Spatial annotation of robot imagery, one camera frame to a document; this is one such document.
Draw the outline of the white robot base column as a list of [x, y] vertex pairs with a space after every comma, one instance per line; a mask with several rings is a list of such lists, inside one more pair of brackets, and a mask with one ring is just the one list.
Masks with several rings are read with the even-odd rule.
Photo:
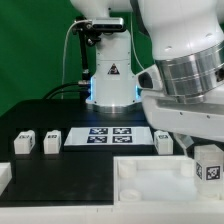
[[125, 113], [141, 102], [131, 70], [131, 35], [128, 30], [101, 34], [96, 44], [96, 72], [91, 78], [89, 110]]

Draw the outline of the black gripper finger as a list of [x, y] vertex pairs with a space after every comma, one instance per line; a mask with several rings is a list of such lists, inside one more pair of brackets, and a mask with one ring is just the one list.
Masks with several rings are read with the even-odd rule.
[[174, 133], [173, 136], [179, 146], [183, 149], [184, 155], [188, 156], [187, 149], [194, 144], [193, 139], [189, 135], [183, 135], [179, 133]]

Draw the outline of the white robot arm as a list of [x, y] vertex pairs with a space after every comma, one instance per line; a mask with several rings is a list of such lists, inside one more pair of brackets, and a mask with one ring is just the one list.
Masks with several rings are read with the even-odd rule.
[[70, 0], [90, 20], [132, 11], [152, 42], [151, 127], [224, 143], [224, 0]]

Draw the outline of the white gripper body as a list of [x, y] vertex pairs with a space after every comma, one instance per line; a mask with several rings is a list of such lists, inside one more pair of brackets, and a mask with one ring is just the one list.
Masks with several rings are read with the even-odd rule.
[[224, 105], [215, 103], [179, 104], [141, 94], [144, 114], [157, 130], [224, 142]]

